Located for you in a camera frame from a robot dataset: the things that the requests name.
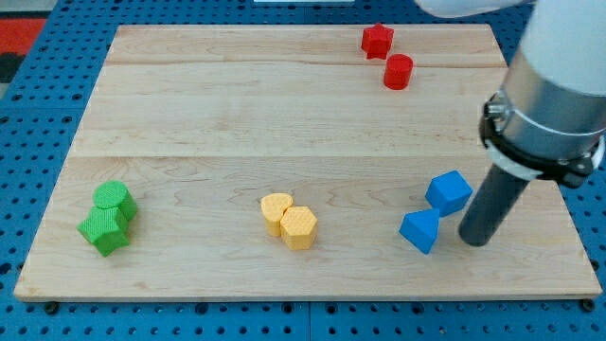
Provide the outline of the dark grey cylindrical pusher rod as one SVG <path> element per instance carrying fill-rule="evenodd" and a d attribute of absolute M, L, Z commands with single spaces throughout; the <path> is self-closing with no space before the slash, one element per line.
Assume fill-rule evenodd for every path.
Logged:
<path fill-rule="evenodd" d="M 527 180 L 492 165 L 459 225 L 461 240 L 471 246 L 486 245 L 527 185 Z"/>

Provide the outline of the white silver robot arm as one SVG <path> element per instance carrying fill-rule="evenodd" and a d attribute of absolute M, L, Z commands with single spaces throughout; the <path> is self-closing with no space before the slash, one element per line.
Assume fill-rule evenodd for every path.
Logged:
<path fill-rule="evenodd" d="M 580 187 L 605 156 L 605 4 L 539 0 L 479 122 L 492 166 L 458 234 L 489 242 L 535 179 Z"/>

